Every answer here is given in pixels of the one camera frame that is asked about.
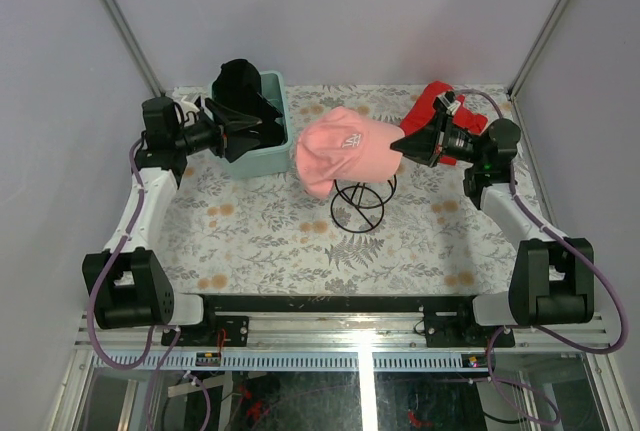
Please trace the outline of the red cloth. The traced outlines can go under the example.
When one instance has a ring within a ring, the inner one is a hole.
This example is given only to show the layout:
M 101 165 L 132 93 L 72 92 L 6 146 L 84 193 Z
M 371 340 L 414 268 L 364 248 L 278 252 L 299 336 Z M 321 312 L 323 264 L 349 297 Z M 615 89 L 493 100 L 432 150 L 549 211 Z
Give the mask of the red cloth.
M 453 91 L 461 103 L 461 106 L 453 119 L 453 123 L 479 137 L 476 145 L 476 159 L 474 161 L 462 162 L 471 164 L 482 162 L 485 160 L 487 151 L 485 139 L 482 138 L 481 135 L 488 124 L 488 118 L 482 114 L 471 111 L 465 105 L 465 97 L 457 93 L 451 85 L 441 81 L 435 81 L 428 84 L 414 103 L 409 113 L 401 121 L 399 127 L 404 132 L 404 137 L 416 132 L 426 125 L 432 125 L 435 115 L 435 110 L 433 108 L 434 100 L 439 94 L 446 91 Z M 442 161 L 439 161 L 438 164 L 456 164 L 458 161 L 459 160 L 445 157 Z

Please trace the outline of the teal plastic bin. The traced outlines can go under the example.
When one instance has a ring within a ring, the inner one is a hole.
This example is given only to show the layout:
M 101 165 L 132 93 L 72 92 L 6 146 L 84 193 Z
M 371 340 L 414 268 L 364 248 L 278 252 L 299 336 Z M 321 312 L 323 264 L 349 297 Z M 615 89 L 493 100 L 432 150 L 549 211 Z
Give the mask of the teal plastic bin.
M 233 163 L 218 158 L 224 171 L 234 180 L 255 178 L 287 172 L 291 165 L 291 149 L 294 143 L 294 126 L 286 96 L 284 78 L 275 70 L 260 71 L 263 96 L 282 113 L 278 122 L 284 128 L 282 144 L 249 151 Z

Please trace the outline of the black cap gold logo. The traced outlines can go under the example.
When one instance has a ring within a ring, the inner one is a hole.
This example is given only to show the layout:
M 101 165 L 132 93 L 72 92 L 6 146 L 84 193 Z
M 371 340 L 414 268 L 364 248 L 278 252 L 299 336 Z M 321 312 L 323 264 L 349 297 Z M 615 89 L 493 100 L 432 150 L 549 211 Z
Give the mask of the black cap gold logo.
M 221 65 L 211 85 L 214 102 L 247 115 L 258 115 L 261 77 L 256 67 L 244 58 Z

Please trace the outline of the pink baseball cap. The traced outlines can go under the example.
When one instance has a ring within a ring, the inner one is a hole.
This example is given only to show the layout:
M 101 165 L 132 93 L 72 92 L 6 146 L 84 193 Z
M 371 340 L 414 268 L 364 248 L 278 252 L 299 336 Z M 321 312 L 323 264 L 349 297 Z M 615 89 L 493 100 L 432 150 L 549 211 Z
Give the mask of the pink baseball cap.
M 295 165 L 305 191 L 318 199 L 329 196 L 336 180 L 382 183 L 391 179 L 402 154 L 391 145 L 404 138 L 393 124 L 338 107 L 300 133 Z

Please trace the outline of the black wire hat stand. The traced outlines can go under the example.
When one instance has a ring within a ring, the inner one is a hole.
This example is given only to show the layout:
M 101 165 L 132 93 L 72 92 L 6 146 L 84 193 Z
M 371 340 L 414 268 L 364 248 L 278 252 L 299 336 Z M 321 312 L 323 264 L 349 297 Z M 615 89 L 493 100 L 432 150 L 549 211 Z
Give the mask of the black wire hat stand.
M 376 230 L 385 217 L 386 205 L 396 194 L 396 176 L 386 181 L 388 193 L 378 192 L 370 183 L 341 185 L 333 181 L 334 196 L 330 201 L 333 224 L 351 234 L 366 234 Z

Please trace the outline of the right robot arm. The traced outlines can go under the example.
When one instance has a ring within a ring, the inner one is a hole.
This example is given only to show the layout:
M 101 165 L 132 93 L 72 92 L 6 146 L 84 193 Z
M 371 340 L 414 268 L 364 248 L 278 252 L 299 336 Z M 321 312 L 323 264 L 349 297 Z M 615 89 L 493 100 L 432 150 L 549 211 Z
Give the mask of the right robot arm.
M 588 265 L 593 248 L 573 239 L 527 208 L 517 195 L 513 161 L 521 129 L 500 117 L 479 135 L 455 124 L 460 107 L 452 91 L 438 95 L 434 115 L 418 131 L 391 146 L 409 160 L 429 167 L 442 157 L 468 163 L 465 196 L 502 231 L 516 251 L 507 291 L 478 295 L 473 311 L 456 320 L 458 338 L 478 345 L 492 326 L 579 324 L 594 313 L 594 275 Z

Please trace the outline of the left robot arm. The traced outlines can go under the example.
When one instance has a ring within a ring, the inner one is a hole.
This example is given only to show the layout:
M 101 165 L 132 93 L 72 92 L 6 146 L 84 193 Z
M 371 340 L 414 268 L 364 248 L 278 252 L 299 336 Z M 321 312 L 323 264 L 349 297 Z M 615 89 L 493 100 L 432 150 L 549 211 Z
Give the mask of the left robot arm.
M 116 231 L 100 253 L 88 254 L 82 274 L 89 292 L 88 323 L 102 329 L 184 326 L 197 345 L 212 343 L 218 320 L 198 294 L 174 290 L 154 247 L 189 156 L 203 150 L 234 162 L 255 149 L 259 117 L 197 101 L 196 119 L 180 122 L 182 106 L 167 96 L 142 105 L 145 129 L 129 154 L 131 191 Z

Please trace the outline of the floral table mat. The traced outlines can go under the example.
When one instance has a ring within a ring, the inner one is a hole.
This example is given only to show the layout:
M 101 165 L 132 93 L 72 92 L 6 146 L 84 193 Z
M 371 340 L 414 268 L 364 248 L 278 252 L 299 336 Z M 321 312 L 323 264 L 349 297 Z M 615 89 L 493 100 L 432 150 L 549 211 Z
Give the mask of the floral table mat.
M 315 200 L 295 171 L 236 180 L 207 152 L 190 157 L 155 253 L 180 292 L 429 295 L 504 291 L 516 252 L 463 192 L 462 165 L 403 161 L 396 190 L 367 219 Z

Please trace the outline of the left corner aluminium post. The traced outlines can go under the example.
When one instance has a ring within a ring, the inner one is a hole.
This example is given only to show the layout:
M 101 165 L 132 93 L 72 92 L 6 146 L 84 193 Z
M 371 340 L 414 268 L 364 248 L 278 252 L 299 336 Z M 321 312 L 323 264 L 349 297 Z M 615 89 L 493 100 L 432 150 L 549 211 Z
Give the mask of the left corner aluminium post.
M 164 87 L 152 69 L 142 47 L 139 44 L 129 22 L 117 0 L 99 0 L 113 26 L 115 27 L 129 57 L 144 81 L 149 92 L 154 96 L 166 94 Z

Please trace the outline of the corner aluminium post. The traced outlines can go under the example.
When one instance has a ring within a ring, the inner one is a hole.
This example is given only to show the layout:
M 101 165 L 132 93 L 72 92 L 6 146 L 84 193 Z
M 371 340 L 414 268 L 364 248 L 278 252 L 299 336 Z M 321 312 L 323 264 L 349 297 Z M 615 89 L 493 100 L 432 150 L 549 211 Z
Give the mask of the corner aluminium post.
M 560 24 L 565 12 L 567 11 L 572 0 L 555 0 L 543 26 L 538 32 L 533 45 L 531 46 L 527 56 L 519 68 L 516 76 L 507 88 L 507 95 L 511 99 L 515 99 L 519 92 L 523 89 L 526 80 L 534 70 L 537 61 L 543 54 L 549 40 L 551 39 L 555 29 Z
M 152 69 L 142 47 L 139 44 L 129 22 L 117 0 L 99 0 L 113 26 L 115 27 L 129 57 L 144 81 L 149 92 L 154 96 L 166 94 L 164 87 Z

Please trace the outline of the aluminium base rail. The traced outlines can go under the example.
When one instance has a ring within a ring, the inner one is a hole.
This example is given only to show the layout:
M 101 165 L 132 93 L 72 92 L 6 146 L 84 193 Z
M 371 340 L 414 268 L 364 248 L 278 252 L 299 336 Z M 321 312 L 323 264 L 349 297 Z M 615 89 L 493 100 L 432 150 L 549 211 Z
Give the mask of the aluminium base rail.
M 428 327 L 424 331 L 421 320 L 423 314 L 412 313 L 266 313 L 266 312 L 224 312 L 216 315 L 223 317 L 247 316 L 248 334 L 245 350 L 289 350 L 317 351 L 353 350 L 369 344 L 374 350 L 409 351 L 418 349 L 444 350 L 442 329 Z M 603 348 L 613 341 L 606 330 L 601 316 L 596 313 L 591 322 L 574 325 L 555 325 L 552 331 L 571 341 L 586 347 Z M 147 337 L 146 327 L 120 330 L 98 330 L 96 336 L 107 349 L 142 350 Z M 509 333 L 514 346 L 507 352 L 541 351 L 557 352 L 571 348 L 554 339 L 543 331 L 526 328 L 514 329 Z M 90 340 L 86 318 L 83 316 L 78 331 L 72 339 L 75 347 L 89 349 Z

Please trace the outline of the right corner aluminium post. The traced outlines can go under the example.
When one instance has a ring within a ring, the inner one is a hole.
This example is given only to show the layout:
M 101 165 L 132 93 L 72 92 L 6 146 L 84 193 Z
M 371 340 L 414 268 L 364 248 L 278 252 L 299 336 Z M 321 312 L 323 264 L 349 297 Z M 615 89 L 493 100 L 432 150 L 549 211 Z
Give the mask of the right corner aluminium post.
M 523 89 L 526 80 L 534 70 L 537 61 L 543 54 L 549 40 L 551 39 L 555 29 L 560 24 L 565 12 L 567 11 L 572 0 L 555 0 L 543 26 L 538 32 L 533 45 L 531 46 L 527 56 L 519 68 L 516 76 L 507 88 L 507 95 L 511 99 L 515 99 L 519 92 Z

